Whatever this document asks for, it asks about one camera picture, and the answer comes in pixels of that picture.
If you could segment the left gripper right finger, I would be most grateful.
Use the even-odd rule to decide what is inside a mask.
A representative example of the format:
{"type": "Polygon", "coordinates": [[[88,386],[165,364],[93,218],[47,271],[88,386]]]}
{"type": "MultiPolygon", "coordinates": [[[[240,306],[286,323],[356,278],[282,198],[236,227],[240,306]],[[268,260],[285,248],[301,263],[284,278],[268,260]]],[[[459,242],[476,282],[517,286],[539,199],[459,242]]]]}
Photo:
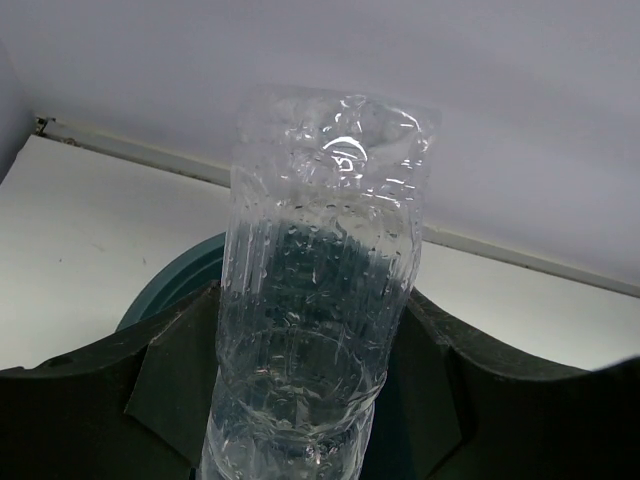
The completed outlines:
{"type": "Polygon", "coordinates": [[[635,479],[639,362],[596,371],[499,341],[413,291],[365,479],[635,479]]]}

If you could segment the clear bottle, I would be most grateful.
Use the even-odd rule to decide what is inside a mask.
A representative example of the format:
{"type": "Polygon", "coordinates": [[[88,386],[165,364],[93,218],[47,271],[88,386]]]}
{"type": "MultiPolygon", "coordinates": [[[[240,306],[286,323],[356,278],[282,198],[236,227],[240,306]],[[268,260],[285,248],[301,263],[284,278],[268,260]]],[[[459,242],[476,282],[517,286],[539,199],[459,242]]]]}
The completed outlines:
{"type": "Polygon", "coordinates": [[[439,111],[263,86],[231,168],[201,479],[355,479],[419,269],[439,111]]]}

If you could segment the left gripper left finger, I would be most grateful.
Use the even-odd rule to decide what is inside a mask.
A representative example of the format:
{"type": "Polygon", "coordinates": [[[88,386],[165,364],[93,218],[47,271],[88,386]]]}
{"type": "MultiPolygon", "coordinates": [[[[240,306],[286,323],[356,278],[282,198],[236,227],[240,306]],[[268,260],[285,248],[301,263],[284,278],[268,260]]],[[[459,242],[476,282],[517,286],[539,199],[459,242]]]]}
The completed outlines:
{"type": "Polygon", "coordinates": [[[1,373],[4,479],[187,479],[216,379],[211,282],[80,349],[1,373]]]}

